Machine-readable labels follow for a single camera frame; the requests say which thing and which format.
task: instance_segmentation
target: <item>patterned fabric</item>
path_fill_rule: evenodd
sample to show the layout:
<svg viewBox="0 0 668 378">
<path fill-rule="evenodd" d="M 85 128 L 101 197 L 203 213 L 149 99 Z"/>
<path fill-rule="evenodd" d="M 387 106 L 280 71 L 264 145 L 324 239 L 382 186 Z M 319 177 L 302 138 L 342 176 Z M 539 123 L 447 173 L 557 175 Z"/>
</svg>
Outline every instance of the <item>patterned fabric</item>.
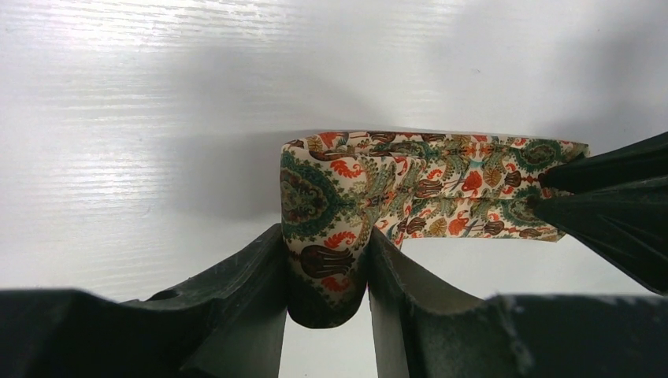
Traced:
<svg viewBox="0 0 668 378">
<path fill-rule="evenodd" d="M 280 189 L 291 317 L 329 328 L 355 314 L 373 226 L 397 247 L 424 237 L 559 240 L 532 207 L 567 193 L 541 179 L 587 155 L 581 143 L 494 135 L 326 132 L 289 142 Z"/>
</svg>

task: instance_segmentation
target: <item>wood grain texture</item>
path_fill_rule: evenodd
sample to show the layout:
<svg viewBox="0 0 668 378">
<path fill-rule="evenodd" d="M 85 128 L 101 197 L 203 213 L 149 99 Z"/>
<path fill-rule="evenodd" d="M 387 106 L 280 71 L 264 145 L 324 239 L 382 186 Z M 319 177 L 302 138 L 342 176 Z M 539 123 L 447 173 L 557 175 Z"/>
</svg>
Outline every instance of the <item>wood grain texture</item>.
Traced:
<svg viewBox="0 0 668 378">
<path fill-rule="evenodd" d="M 594 153 L 659 134 L 667 21 L 653 0 L 3 0 L 0 286 L 125 300 L 188 278 L 278 221 L 280 146 L 318 130 Z M 441 242 L 405 250 L 479 296 L 642 291 L 572 240 Z M 288 327 L 282 374 L 372 376 L 367 308 Z"/>
</svg>

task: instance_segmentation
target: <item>paisley print fabric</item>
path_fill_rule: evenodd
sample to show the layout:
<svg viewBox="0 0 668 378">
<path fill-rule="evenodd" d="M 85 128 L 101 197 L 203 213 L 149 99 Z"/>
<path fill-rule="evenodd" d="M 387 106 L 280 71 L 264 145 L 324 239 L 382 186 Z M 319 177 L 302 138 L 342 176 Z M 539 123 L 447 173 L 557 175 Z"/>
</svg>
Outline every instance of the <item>paisley print fabric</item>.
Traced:
<svg viewBox="0 0 668 378">
<path fill-rule="evenodd" d="M 330 328 L 354 315 L 372 227 L 397 247 L 425 237 L 559 240 L 532 208 L 568 194 L 541 185 L 549 168 L 586 156 L 581 143 L 495 135 L 326 132 L 285 144 L 291 317 Z"/>
</svg>

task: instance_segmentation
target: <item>orange leaf motif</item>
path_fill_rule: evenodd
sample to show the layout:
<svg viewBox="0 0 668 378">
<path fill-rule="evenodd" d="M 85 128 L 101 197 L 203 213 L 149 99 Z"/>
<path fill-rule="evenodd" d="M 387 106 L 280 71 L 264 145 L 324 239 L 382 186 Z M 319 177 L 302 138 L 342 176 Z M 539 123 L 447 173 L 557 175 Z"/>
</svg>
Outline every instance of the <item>orange leaf motif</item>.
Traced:
<svg viewBox="0 0 668 378">
<path fill-rule="evenodd" d="M 482 186 L 482 176 L 478 171 L 473 171 L 469 173 L 469 176 L 466 177 L 464 185 L 462 185 L 463 191 L 473 191 L 473 195 L 478 194 L 478 189 Z"/>
<path fill-rule="evenodd" d="M 441 176 L 443 175 L 443 171 L 441 171 L 440 169 L 434 169 L 433 171 L 431 171 L 431 172 L 427 175 L 427 178 L 428 178 L 429 180 L 432 180 L 434 177 L 436 177 L 436 175 L 438 175 L 439 177 L 441 177 Z"/>
<path fill-rule="evenodd" d="M 359 164 L 354 164 L 354 171 L 351 171 L 346 165 L 346 162 L 343 160 L 332 161 L 332 164 L 329 166 L 334 169 L 336 173 L 339 173 L 341 176 L 347 177 L 349 179 L 353 179 L 362 174 L 362 167 L 360 167 Z"/>
<path fill-rule="evenodd" d="M 345 239 L 347 239 L 346 244 L 350 246 L 357 239 L 357 236 L 350 231 L 339 232 L 325 240 L 325 246 L 332 249 L 337 248 Z"/>
<path fill-rule="evenodd" d="M 466 224 L 469 223 L 469 218 L 458 218 L 450 222 L 450 225 L 447 226 L 447 230 L 452 234 L 452 235 L 459 235 L 459 232 L 462 232 L 464 227 L 466 227 Z"/>
</svg>

